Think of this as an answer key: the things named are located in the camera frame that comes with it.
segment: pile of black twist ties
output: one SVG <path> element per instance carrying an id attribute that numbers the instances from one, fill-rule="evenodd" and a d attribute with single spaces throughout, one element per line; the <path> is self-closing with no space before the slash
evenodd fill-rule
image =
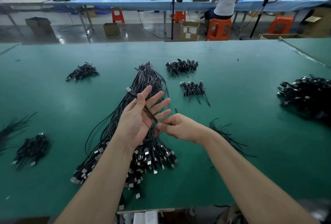
<path id="1" fill-rule="evenodd" d="M 292 84 L 280 84 L 278 96 L 281 105 L 303 118 L 315 119 L 331 126 L 331 80 L 316 78 L 312 74 Z"/>
<path id="2" fill-rule="evenodd" d="M 96 70 L 95 67 L 90 65 L 89 63 L 85 62 L 84 65 L 77 67 L 76 70 L 74 70 L 71 74 L 68 75 L 66 78 L 66 81 L 68 81 L 70 78 L 74 80 L 80 80 L 82 78 L 98 74 L 99 72 Z"/>
<path id="3" fill-rule="evenodd" d="M 164 90 L 165 93 L 168 93 L 166 81 L 159 73 L 153 70 L 150 62 L 147 62 L 144 65 L 140 65 L 137 71 L 138 73 L 130 86 L 130 89 L 132 89 L 134 92 L 137 94 L 141 93 L 148 85 L 151 85 L 152 91 L 147 99 L 151 98 L 162 90 Z M 85 143 L 85 153 L 87 158 L 83 161 L 83 163 L 81 163 L 81 165 L 77 167 L 73 177 L 71 178 L 73 183 L 83 184 L 84 181 L 89 177 L 98 160 L 101 158 L 105 148 L 111 141 L 124 108 L 132 100 L 133 97 L 131 97 L 129 94 L 126 94 L 122 101 L 119 103 L 118 107 L 99 123 L 101 124 L 103 121 L 109 119 L 109 123 L 102 131 L 99 143 L 89 154 L 87 154 L 87 143 L 91 134 L 99 124 L 92 130 Z M 159 103 L 163 100 L 164 97 L 162 97 L 156 103 Z M 164 169 L 166 165 L 173 168 L 175 164 L 178 163 L 174 152 L 167 148 L 158 136 L 154 137 L 155 127 L 156 124 L 150 128 L 145 139 L 143 140 L 143 143 L 136 148 L 132 156 L 128 176 L 126 178 L 124 187 L 133 191 L 136 198 L 141 196 L 140 183 L 143 180 L 143 173 L 147 173 L 147 171 L 151 170 L 154 174 L 157 174 L 158 168 Z M 120 208 L 124 207 L 123 194 L 119 205 Z"/>
<path id="4" fill-rule="evenodd" d="M 30 117 L 24 117 L 20 120 L 16 120 L 15 118 L 9 122 L 9 124 L 0 131 L 0 155 L 4 154 L 3 151 L 11 148 L 16 148 L 16 147 L 5 147 L 7 144 L 7 141 L 11 138 L 14 138 L 15 136 L 21 134 L 24 132 L 25 127 L 28 127 L 28 122 L 30 121 L 31 117 L 35 115 L 37 112 L 32 114 Z M 11 136 L 12 133 L 17 132 L 21 130 L 19 133 L 17 133 L 14 136 Z"/>
<path id="5" fill-rule="evenodd" d="M 166 67 L 167 67 L 167 71 L 169 72 L 167 75 L 168 78 L 171 76 L 171 75 L 180 75 L 181 72 L 184 72 L 187 74 L 187 77 L 188 77 L 188 73 L 191 71 L 193 72 L 194 74 L 196 74 L 194 71 L 197 70 L 197 67 L 198 67 L 198 61 L 195 62 L 194 60 L 190 61 L 189 59 L 187 59 L 187 62 L 185 60 L 181 60 L 181 59 L 178 59 L 178 62 L 172 62 L 172 63 L 166 63 Z"/>
<path id="6" fill-rule="evenodd" d="M 199 101 L 199 104 L 201 105 L 200 99 L 199 99 L 199 94 L 205 95 L 205 98 L 207 100 L 207 103 L 209 104 L 209 101 L 207 99 L 206 93 L 205 93 L 205 88 L 203 88 L 203 83 L 200 81 L 199 84 L 194 84 L 192 81 L 189 81 L 188 84 L 185 82 L 180 82 L 180 85 L 184 88 L 184 96 L 187 98 L 190 95 L 196 95 Z"/>
<path id="7" fill-rule="evenodd" d="M 38 160 L 45 156 L 49 141 L 43 133 L 35 138 L 26 138 L 23 145 L 17 150 L 12 164 L 19 164 L 16 170 L 20 170 L 30 159 L 30 166 L 34 166 Z"/>
<path id="8" fill-rule="evenodd" d="M 222 126 L 220 125 L 219 127 L 216 127 L 215 125 L 215 121 L 217 120 L 218 118 L 212 120 L 210 123 L 209 123 L 209 128 L 214 130 L 216 133 L 218 133 L 219 135 L 221 135 L 237 152 L 239 152 L 242 156 L 244 156 L 246 158 L 246 156 L 250 156 L 250 157 L 257 157 L 257 156 L 254 156 L 254 155 L 249 155 L 249 154 L 246 154 L 244 153 L 244 151 L 242 151 L 242 146 L 245 146 L 245 147 L 248 147 L 248 145 L 244 145 L 242 143 L 239 143 L 237 141 L 234 140 L 234 138 L 231 138 L 231 134 L 229 133 L 225 133 L 222 131 L 222 129 L 226 126 L 229 126 L 231 124 L 228 124 L 228 125 L 225 125 L 225 126 Z"/>

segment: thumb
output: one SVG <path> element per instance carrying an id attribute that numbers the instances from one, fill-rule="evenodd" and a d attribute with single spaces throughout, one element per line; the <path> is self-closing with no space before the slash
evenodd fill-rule
<path id="1" fill-rule="evenodd" d="M 164 132 L 166 134 L 170 134 L 173 136 L 175 135 L 176 126 L 172 126 L 172 125 L 168 125 L 168 124 L 164 124 L 164 123 L 158 123 L 156 127 L 161 132 Z"/>
<path id="2" fill-rule="evenodd" d="M 133 110 L 141 112 L 145 106 L 145 103 L 146 103 L 145 97 L 141 93 L 138 93 L 137 94 L 137 103 L 134 106 Z"/>

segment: red plastic stool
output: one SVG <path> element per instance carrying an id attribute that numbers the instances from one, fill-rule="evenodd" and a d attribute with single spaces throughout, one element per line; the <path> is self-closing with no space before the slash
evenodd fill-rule
<path id="1" fill-rule="evenodd" d="M 294 17 L 291 16 L 277 16 L 272 22 L 267 34 L 288 34 L 290 32 Z M 276 30 L 277 25 L 283 24 L 282 30 Z"/>
<path id="2" fill-rule="evenodd" d="M 186 12 L 175 12 L 175 16 L 173 17 L 173 19 L 175 20 L 175 23 L 178 23 L 181 19 L 186 21 Z"/>
<path id="3" fill-rule="evenodd" d="M 210 22 L 209 30 L 205 41 L 214 40 L 228 40 L 230 34 L 231 19 L 212 19 Z"/>
<path id="4" fill-rule="evenodd" d="M 112 11 L 113 23 L 116 23 L 116 21 L 122 21 L 122 23 L 125 24 L 122 11 L 118 8 L 112 7 L 112 9 L 113 9 L 113 11 Z M 114 11 L 119 11 L 119 15 L 115 15 Z"/>

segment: bundle of black cables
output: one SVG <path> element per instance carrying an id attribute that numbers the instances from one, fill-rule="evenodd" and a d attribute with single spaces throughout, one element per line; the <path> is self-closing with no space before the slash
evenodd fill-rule
<path id="1" fill-rule="evenodd" d="M 0 131 L 0 152 L 10 149 L 10 148 L 5 148 L 4 146 L 6 145 L 7 140 L 10 138 L 13 138 L 21 133 L 24 132 L 23 128 L 28 127 L 27 123 L 30 121 L 31 117 L 35 115 L 37 112 L 32 114 L 30 117 L 24 117 L 20 120 L 13 119 L 9 124 Z M 14 136 L 10 136 L 12 133 L 21 130 L 18 134 Z"/>
<path id="2" fill-rule="evenodd" d="M 242 151 L 242 146 L 245 146 L 245 147 L 248 147 L 248 145 L 244 145 L 242 143 L 239 143 L 237 141 L 235 141 L 233 138 L 231 138 L 231 134 L 229 133 L 225 133 L 222 131 L 222 129 L 226 126 L 229 126 L 230 124 L 228 125 L 225 125 L 225 126 L 222 126 L 220 125 L 219 127 L 216 127 L 215 125 L 215 121 L 217 120 L 218 118 L 212 120 L 210 123 L 209 123 L 209 128 L 214 130 L 216 133 L 218 133 L 219 135 L 221 135 L 228 143 L 230 143 L 230 145 L 239 153 L 242 154 L 242 156 L 244 156 L 246 158 L 246 156 L 250 156 L 250 157 L 257 157 L 257 156 L 254 156 L 254 155 L 248 155 L 246 153 L 244 153 L 244 151 Z"/>
<path id="3" fill-rule="evenodd" d="M 184 72 L 187 74 L 187 77 L 188 77 L 188 73 L 191 71 L 193 72 L 194 74 L 196 74 L 194 71 L 197 70 L 197 67 L 198 67 L 198 61 L 195 62 L 194 60 L 190 61 L 189 59 L 187 59 L 187 62 L 185 60 L 181 60 L 181 59 L 178 59 L 178 62 L 172 62 L 172 63 L 166 63 L 166 67 L 167 67 L 167 71 L 169 72 L 168 73 L 168 78 L 171 76 L 171 75 L 180 75 L 181 72 Z"/>
<path id="4" fill-rule="evenodd" d="M 196 95 L 199 101 L 199 104 L 201 105 L 200 99 L 199 99 L 199 94 L 201 95 L 205 95 L 207 103 L 209 104 L 209 101 L 207 99 L 206 93 L 205 93 L 205 88 L 203 88 L 203 84 L 202 84 L 202 80 L 200 81 L 199 84 L 194 84 L 192 81 L 189 81 L 188 84 L 186 84 L 185 82 L 180 82 L 180 85 L 184 88 L 184 96 L 187 98 L 190 95 Z"/>
<path id="5" fill-rule="evenodd" d="M 16 170 L 20 170 L 30 159 L 30 165 L 34 166 L 38 160 L 45 156 L 49 141 L 43 133 L 35 138 L 26 138 L 23 145 L 17 150 L 12 164 L 19 164 Z"/>
<path id="6" fill-rule="evenodd" d="M 147 62 L 144 65 L 140 65 L 137 71 L 138 73 L 130 86 L 130 89 L 133 90 L 135 93 L 141 93 L 148 85 L 151 85 L 152 91 L 146 99 L 151 98 L 163 89 L 165 91 L 165 94 L 168 94 L 166 81 L 159 73 L 153 70 L 150 62 Z M 99 143 L 89 154 L 87 154 L 87 143 L 91 134 L 99 124 L 92 130 L 85 143 L 85 153 L 87 154 L 87 158 L 81 163 L 81 165 L 77 167 L 73 177 L 71 178 L 71 181 L 73 183 L 82 184 L 91 174 L 98 160 L 101 158 L 105 148 L 111 141 L 124 108 L 132 100 L 133 97 L 130 96 L 129 93 L 127 93 L 118 105 L 118 107 L 109 116 L 107 116 L 99 123 L 101 124 L 103 121 L 110 118 L 109 123 L 101 133 Z M 133 189 L 136 193 L 136 198 L 140 197 L 141 191 L 139 184 L 142 181 L 142 174 L 144 172 L 146 173 L 150 169 L 153 171 L 154 174 L 156 174 L 158 172 L 158 166 L 161 169 L 164 169 L 164 166 L 167 164 L 173 168 L 174 165 L 178 163 L 174 152 L 167 148 L 158 136 L 154 137 L 154 128 L 155 124 L 148 131 L 145 140 L 143 141 L 143 144 L 136 148 L 132 157 L 130 169 L 128 171 L 128 177 L 126 178 L 125 187 Z"/>
<path id="7" fill-rule="evenodd" d="M 281 105 L 308 119 L 316 119 L 331 126 L 331 80 L 310 74 L 292 84 L 280 84 L 278 96 Z"/>
<path id="8" fill-rule="evenodd" d="M 66 81 L 68 81 L 70 78 L 77 80 L 77 79 L 82 79 L 87 76 L 95 75 L 98 74 L 99 72 L 95 67 L 93 67 L 91 64 L 85 62 L 84 65 L 77 67 L 76 70 L 74 70 L 71 74 L 68 75 L 66 78 Z"/>

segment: person's right hand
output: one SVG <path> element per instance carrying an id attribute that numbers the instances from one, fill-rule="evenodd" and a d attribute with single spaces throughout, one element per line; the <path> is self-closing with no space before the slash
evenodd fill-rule
<path id="1" fill-rule="evenodd" d="M 208 128 L 194 120 L 176 113 L 158 123 L 155 129 L 155 135 L 159 132 L 164 132 L 167 135 L 173 136 L 176 139 L 192 141 L 197 144 L 201 143 L 201 137 Z"/>

